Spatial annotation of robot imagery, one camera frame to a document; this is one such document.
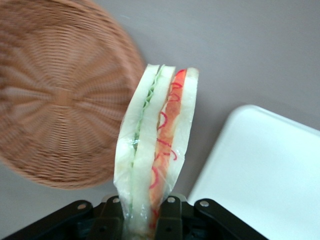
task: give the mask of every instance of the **metal screw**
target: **metal screw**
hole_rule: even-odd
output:
[[[81,203],[78,205],[77,209],[78,210],[82,210],[82,209],[85,209],[87,207],[87,204],[86,203]]]
[[[170,196],[170,197],[168,197],[167,201],[168,201],[168,203],[173,204],[176,201],[176,199],[174,197]]]
[[[209,207],[209,203],[207,202],[207,201],[201,201],[200,202],[200,205],[202,206],[202,207]]]
[[[119,199],[118,197],[116,197],[116,198],[114,198],[114,199],[112,200],[112,202],[113,202],[114,204],[117,204],[118,202],[120,202],[120,199]]]

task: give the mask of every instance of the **wicker basket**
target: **wicker basket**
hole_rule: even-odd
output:
[[[120,124],[143,70],[128,35],[91,1],[2,0],[4,163],[54,188],[112,178]]]

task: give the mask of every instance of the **plastic-wrapped sandwich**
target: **plastic-wrapped sandwich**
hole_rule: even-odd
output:
[[[183,166],[199,72],[148,65],[123,118],[115,153],[114,185],[124,214],[125,239],[152,239],[159,207]]]

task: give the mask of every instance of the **white tray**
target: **white tray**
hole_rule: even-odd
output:
[[[254,105],[229,116],[188,202],[217,201],[272,240],[320,239],[320,131]]]

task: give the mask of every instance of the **tomato slice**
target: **tomato slice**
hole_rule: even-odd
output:
[[[158,127],[155,145],[154,161],[152,165],[152,177],[149,188],[152,221],[151,227],[155,227],[158,218],[158,209],[162,201],[166,177],[170,165],[170,155],[177,160],[177,154],[171,149],[176,129],[176,118],[180,114],[183,86],[187,70],[180,70],[174,77],[170,86],[166,104],[159,113],[159,119],[164,117],[164,123]]]

